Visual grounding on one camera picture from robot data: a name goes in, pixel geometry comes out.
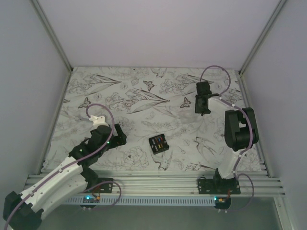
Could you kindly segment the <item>black fuse box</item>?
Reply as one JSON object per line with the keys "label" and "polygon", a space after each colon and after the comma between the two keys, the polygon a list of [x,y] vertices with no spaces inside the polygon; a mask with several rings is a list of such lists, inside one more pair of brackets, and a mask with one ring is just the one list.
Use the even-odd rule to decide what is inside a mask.
{"label": "black fuse box", "polygon": [[164,134],[151,137],[148,140],[154,155],[169,150],[169,145],[165,139]]}

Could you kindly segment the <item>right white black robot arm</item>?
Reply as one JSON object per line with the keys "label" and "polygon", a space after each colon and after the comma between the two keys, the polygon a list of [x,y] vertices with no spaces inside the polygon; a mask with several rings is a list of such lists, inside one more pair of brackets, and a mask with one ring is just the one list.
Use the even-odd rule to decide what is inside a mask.
{"label": "right white black robot arm", "polygon": [[214,191],[223,194],[230,187],[228,180],[237,178],[236,168],[241,158],[259,140],[254,110],[250,107],[240,108],[224,100],[221,95],[212,93],[206,81],[196,83],[196,91],[195,113],[203,116],[214,109],[224,111],[224,140],[228,150],[217,168],[220,177],[213,181]]}

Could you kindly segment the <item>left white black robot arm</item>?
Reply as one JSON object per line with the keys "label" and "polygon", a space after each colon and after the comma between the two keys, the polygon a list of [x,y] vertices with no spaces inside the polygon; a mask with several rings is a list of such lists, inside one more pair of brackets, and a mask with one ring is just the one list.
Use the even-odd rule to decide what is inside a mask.
{"label": "left white black robot arm", "polygon": [[91,193],[87,200],[98,202],[100,193],[111,193],[112,178],[101,179],[90,166],[108,150],[125,145],[127,136],[119,124],[100,125],[91,137],[75,146],[52,172],[21,193],[9,193],[4,202],[6,230],[36,230],[42,220],[66,199]]}

